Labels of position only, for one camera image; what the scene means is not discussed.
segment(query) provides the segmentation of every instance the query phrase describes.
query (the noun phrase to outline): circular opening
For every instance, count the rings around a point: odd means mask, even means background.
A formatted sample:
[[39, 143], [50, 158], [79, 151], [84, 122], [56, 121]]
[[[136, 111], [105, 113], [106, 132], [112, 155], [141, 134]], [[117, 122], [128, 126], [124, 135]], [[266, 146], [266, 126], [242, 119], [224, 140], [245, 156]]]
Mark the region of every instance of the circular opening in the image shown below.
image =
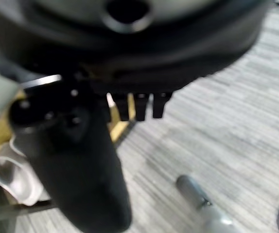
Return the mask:
[[149, 5], [142, 0], [112, 0], [106, 10], [114, 20], [124, 24], [144, 18], [150, 11]]

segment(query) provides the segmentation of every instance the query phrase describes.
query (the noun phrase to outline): striped carpet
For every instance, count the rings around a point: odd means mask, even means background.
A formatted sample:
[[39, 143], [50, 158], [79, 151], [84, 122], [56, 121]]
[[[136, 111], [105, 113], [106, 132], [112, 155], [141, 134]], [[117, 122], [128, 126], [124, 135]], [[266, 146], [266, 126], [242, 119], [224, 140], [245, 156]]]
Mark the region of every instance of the striped carpet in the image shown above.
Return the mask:
[[[131, 195], [130, 233], [193, 233], [175, 189], [191, 174], [243, 232], [277, 233], [279, 8], [253, 50], [175, 93], [163, 120], [136, 124], [118, 147]], [[77, 232], [58, 210], [20, 217], [18, 233]]]

